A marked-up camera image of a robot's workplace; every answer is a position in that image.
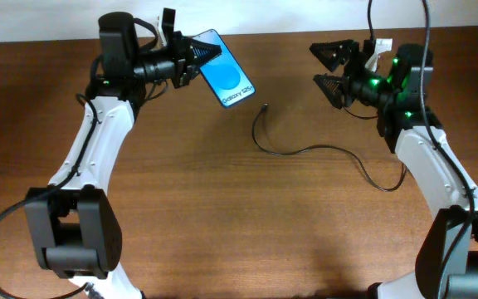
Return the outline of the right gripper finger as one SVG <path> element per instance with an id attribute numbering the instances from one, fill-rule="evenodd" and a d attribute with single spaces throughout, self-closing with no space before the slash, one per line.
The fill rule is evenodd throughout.
<path id="1" fill-rule="evenodd" d="M 345 106 L 347 80 L 344 77 L 317 74 L 313 80 L 334 108 L 342 109 Z"/>
<path id="2" fill-rule="evenodd" d="M 328 71 L 335 71 L 344 65 L 357 51 L 358 43 L 354 40 L 313 43 L 310 46 L 310 52 Z"/>

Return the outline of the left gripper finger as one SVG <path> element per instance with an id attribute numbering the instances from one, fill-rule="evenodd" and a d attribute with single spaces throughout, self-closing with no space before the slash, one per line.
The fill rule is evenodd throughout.
<path id="1" fill-rule="evenodd" d="M 192 65 L 194 66 L 203 66 L 222 54 L 220 46 L 194 39 L 191 40 L 190 49 L 193 54 Z"/>
<path id="2" fill-rule="evenodd" d="M 178 87 L 185 87 L 190 84 L 200 73 L 200 69 L 195 66 L 187 66 L 178 79 Z"/>

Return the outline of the blue screen Galaxy smartphone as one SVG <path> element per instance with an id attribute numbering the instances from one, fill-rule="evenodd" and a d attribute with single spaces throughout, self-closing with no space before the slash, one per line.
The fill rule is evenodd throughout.
<path id="1" fill-rule="evenodd" d="M 256 88 L 216 30 L 202 32 L 194 39 L 217 45 L 222 52 L 201 67 L 202 76 L 224 108 L 252 97 Z"/>

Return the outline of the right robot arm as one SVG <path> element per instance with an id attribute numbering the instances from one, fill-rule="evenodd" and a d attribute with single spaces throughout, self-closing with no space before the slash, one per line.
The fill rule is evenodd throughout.
<path id="1" fill-rule="evenodd" d="M 388 76 L 368 69 L 375 41 L 314 43 L 327 69 L 315 83 L 337 109 L 355 101 L 376 108 L 377 129 L 407 167 L 433 223 L 413 272 L 369 287 L 369 298 L 478 298 L 478 187 L 461 166 L 441 122 L 426 105 L 433 55 L 417 44 L 398 48 Z"/>

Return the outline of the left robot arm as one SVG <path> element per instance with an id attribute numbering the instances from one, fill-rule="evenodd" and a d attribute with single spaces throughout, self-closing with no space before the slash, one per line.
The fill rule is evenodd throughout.
<path id="1" fill-rule="evenodd" d="M 175 12 L 150 25 L 154 39 L 140 45 L 144 21 L 127 12 L 99 18 L 100 54 L 77 96 L 85 113 L 63 165 L 43 188 L 29 189 L 25 212 L 42 269 L 78 286 L 90 298 L 141 298 L 120 258 L 122 231 L 107 199 L 115 161 L 142 106 L 157 86 L 187 86 L 221 53 L 217 45 L 184 36 Z"/>

